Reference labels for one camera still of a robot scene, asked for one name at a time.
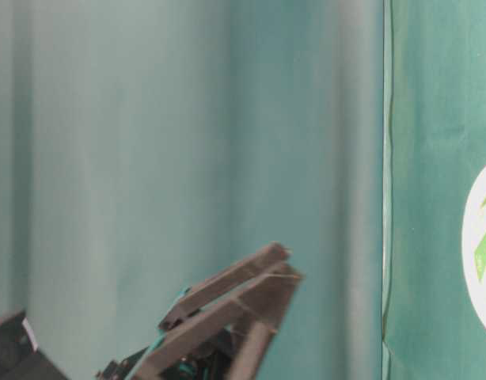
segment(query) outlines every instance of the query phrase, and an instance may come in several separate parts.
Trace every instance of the curtain fold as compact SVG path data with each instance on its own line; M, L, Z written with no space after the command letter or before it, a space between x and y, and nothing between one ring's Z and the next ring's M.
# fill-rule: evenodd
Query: curtain fold
M0 2L0 314L70 377L269 241L260 378L380 378L380 1Z

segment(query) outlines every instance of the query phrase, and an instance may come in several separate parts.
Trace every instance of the teal curtain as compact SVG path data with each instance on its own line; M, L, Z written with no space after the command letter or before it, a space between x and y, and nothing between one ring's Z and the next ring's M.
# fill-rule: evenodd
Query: teal curtain
M380 378L380 1L0 2L0 314L74 379L269 241L259 378Z
M486 166L486 1L386 5L385 378L483 380L461 227Z

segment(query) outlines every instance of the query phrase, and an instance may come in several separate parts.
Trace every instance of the logo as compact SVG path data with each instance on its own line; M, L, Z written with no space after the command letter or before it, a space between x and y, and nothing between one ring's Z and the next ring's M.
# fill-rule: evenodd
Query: logo
M470 298L486 328L486 167L477 176L466 201L461 250Z

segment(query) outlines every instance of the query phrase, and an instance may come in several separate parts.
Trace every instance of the black device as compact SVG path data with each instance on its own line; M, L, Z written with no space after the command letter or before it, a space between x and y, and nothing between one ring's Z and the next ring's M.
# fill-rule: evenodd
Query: black device
M25 311L0 317L0 380L67 380L37 347Z

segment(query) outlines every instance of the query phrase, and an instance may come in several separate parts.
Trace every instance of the gripper jaw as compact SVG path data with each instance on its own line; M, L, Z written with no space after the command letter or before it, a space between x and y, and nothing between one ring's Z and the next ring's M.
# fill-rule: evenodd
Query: gripper jaw
M134 368L123 371L120 364L119 378L255 378L302 279L288 257L283 246L271 243L192 287L160 322L161 343ZM114 379L110 372L99 379Z

